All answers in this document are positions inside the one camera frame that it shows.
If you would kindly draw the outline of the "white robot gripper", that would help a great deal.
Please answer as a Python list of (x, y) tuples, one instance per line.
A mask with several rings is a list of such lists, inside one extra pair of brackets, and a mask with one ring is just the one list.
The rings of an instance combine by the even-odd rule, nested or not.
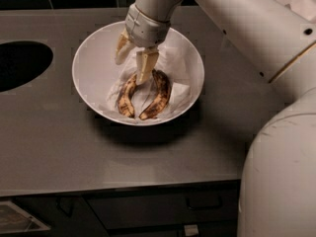
[(136, 53), (137, 85), (145, 83), (150, 78), (159, 57), (158, 48), (153, 46), (165, 40), (170, 26), (169, 22), (158, 22), (147, 17), (135, 4), (129, 6), (125, 29), (118, 38), (115, 62), (121, 65), (135, 46), (145, 47)]

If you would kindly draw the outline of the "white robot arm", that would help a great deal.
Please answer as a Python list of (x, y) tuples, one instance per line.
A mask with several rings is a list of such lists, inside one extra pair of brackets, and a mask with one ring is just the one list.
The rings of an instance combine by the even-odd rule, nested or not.
[[(138, 82), (183, 0), (135, 0), (116, 62), (143, 50)], [(257, 133), (240, 185), (237, 237), (316, 237), (315, 26), (276, 0), (195, 0), (285, 107)]]

